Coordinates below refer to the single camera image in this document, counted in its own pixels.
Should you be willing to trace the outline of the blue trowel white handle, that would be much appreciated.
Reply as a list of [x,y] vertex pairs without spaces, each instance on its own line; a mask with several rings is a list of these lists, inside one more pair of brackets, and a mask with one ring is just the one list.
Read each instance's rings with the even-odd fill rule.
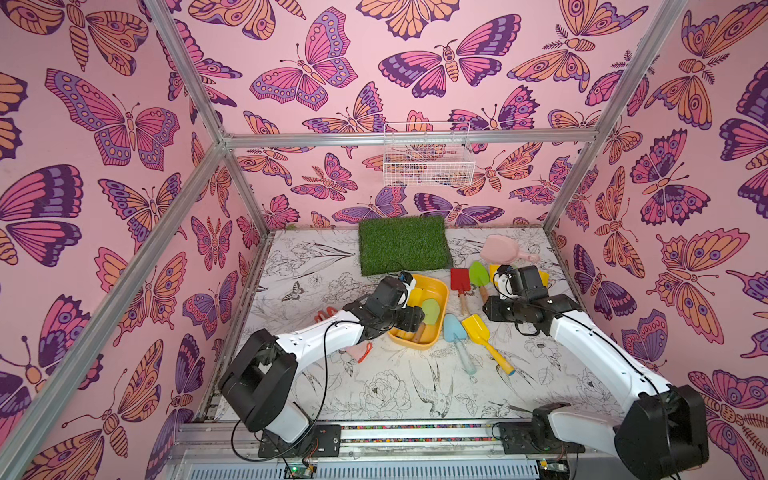
[[454,314],[446,313],[444,316],[443,337],[446,342],[454,346],[463,370],[470,376],[475,375],[477,368],[465,346],[465,341],[469,339],[468,334]]

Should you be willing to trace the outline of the red shovel wooden handle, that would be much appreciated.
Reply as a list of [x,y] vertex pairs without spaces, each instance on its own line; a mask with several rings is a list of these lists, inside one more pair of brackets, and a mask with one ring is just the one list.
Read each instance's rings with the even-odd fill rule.
[[458,296],[461,314],[464,317],[471,315],[467,294],[472,290],[469,270],[467,268],[452,268],[450,272],[451,290]]

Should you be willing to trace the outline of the pink plastic dustpan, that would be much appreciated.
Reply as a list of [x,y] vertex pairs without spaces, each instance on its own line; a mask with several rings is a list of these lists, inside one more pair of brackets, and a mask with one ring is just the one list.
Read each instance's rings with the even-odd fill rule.
[[517,260],[538,263],[540,256],[524,250],[514,238],[489,235],[480,251],[480,257],[489,264],[511,265]]

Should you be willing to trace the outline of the aluminium frame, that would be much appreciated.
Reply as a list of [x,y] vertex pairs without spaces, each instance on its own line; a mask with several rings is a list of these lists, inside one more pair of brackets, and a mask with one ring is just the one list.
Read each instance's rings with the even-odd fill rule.
[[1,475],[142,479],[185,300],[242,292],[267,230],[333,226],[380,145],[495,113],[557,1],[5,1]]

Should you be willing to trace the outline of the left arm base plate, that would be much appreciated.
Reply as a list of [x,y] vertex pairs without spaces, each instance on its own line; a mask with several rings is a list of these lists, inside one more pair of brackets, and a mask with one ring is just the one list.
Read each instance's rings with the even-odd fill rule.
[[295,457],[324,458],[338,457],[341,447],[339,424],[316,424],[309,432],[291,443],[283,441],[277,434],[267,431],[258,450],[260,459]]

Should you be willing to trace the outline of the light green spade wooden handle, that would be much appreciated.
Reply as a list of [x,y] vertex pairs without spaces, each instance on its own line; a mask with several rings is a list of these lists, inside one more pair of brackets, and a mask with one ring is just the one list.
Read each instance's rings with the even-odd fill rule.
[[412,338],[412,341],[415,343],[421,342],[427,327],[434,325],[437,322],[441,311],[440,304],[435,299],[424,300],[421,304],[421,309],[424,313],[424,319],[422,320],[422,323],[416,334]]

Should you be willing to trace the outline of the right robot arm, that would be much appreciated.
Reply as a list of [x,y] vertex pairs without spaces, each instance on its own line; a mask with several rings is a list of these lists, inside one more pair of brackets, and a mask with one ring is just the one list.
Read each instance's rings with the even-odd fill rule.
[[566,295],[549,294],[534,266],[500,266],[483,311],[492,322],[529,325],[565,347],[608,388],[624,416],[581,412],[555,402],[534,409],[531,439],[580,444],[619,459],[637,479],[663,479],[710,458],[703,397],[675,386],[605,335]]

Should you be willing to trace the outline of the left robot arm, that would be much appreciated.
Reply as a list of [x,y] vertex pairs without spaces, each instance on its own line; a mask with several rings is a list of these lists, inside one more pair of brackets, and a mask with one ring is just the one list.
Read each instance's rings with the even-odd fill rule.
[[373,293],[309,327],[279,335],[254,332],[219,379],[219,392],[249,432],[266,431],[288,444],[301,441],[314,421],[289,402],[297,377],[330,354],[393,328],[418,330],[425,314],[408,304],[416,285],[415,276],[403,271],[384,277]]

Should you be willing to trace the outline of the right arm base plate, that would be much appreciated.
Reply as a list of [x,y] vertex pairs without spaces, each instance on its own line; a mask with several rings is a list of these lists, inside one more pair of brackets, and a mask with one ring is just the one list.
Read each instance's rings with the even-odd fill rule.
[[585,453],[584,446],[558,439],[550,426],[547,415],[554,410],[569,407],[570,403],[554,402],[536,408],[530,419],[496,422],[491,427],[493,437],[501,442],[504,453],[564,456]]

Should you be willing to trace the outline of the yellow plastic storage box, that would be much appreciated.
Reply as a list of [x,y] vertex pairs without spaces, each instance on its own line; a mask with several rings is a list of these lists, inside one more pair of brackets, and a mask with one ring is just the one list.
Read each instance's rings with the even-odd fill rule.
[[412,338],[422,322],[417,328],[412,328],[410,326],[407,328],[393,328],[389,331],[388,336],[398,345],[416,350],[427,350],[434,346],[441,337],[443,319],[446,313],[450,291],[446,284],[441,280],[420,274],[413,274],[413,276],[416,280],[416,287],[422,288],[424,291],[423,301],[426,299],[435,299],[440,304],[441,311],[438,320],[434,325],[427,327],[420,343],[413,342]]

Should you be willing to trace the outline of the artificial grass mat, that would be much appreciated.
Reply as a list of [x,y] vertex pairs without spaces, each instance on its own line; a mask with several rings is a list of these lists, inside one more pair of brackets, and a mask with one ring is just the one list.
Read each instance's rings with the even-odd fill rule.
[[364,220],[358,226],[361,274],[451,268],[453,257],[441,217]]

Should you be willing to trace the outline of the green trowel wooden handle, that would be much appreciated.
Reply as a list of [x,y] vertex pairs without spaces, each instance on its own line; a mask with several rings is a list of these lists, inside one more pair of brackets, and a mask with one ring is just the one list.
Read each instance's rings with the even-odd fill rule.
[[480,262],[474,261],[469,267],[470,283],[478,290],[483,303],[488,301],[487,286],[491,283],[487,268]]

